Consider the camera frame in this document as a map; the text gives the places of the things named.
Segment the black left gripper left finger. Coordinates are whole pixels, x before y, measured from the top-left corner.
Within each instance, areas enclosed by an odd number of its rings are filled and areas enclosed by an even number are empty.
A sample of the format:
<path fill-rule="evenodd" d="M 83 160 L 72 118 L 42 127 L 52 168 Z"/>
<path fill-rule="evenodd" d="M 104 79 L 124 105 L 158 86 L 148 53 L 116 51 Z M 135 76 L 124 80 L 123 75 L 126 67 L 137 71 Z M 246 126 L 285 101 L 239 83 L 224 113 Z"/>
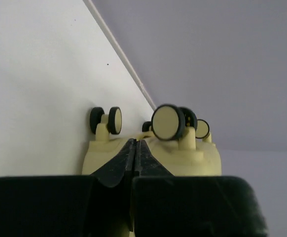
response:
<path fill-rule="evenodd" d="M 89 175 L 0 177 L 0 237 L 127 237 L 135 150 Z"/>

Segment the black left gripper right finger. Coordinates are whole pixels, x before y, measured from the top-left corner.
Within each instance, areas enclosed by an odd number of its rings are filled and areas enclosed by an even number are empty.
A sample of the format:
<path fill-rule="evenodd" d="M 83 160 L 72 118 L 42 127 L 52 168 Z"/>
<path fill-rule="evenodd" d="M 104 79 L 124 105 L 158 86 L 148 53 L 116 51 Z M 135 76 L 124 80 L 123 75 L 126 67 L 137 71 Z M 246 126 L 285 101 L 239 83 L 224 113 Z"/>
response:
<path fill-rule="evenodd" d="M 137 237 L 266 237 L 250 184 L 235 176 L 174 176 L 137 143 L 132 180 Z"/>

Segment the yellow hard-shell suitcase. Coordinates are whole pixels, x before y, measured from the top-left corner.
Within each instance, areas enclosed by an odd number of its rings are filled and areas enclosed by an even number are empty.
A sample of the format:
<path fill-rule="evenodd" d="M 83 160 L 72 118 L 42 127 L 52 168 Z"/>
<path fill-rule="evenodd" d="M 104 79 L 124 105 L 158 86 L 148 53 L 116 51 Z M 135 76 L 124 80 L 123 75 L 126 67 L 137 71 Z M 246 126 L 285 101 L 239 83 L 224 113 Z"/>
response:
<path fill-rule="evenodd" d="M 94 107 L 89 122 L 95 140 L 89 143 L 82 174 L 91 174 L 103 167 L 129 140 L 129 137 L 111 137 L 121 132 L 119 107 L 112 107 L 108 114 L 103 108 Z M 212 142 L 209 124 L 198 119 L 189 108 L 159 106 L 151 120 L 143 123 L 141 133 L 131 138 L 145 145 L 152 155 L 152 163 L 162 165 L 172 175 L 221 175 L 221 159 Z"/>

